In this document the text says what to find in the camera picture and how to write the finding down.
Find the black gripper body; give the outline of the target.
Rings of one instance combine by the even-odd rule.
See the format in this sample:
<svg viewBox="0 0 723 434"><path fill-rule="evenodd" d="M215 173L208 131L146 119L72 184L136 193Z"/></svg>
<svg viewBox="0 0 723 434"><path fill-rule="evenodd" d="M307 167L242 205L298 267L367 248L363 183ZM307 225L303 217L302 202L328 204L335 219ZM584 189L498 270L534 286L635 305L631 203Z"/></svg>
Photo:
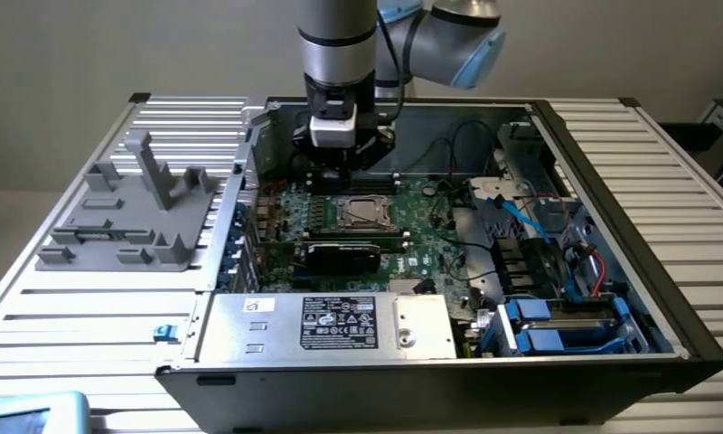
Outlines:
<svg viewBox="0 0 723 434"><path fill-rule="evenodd" d="M291 144L322 169L319 193L390 192L394 182L366 171L391 153L396 134L376 115L354 114L346 119L308 117L294 129Z"/></svg>

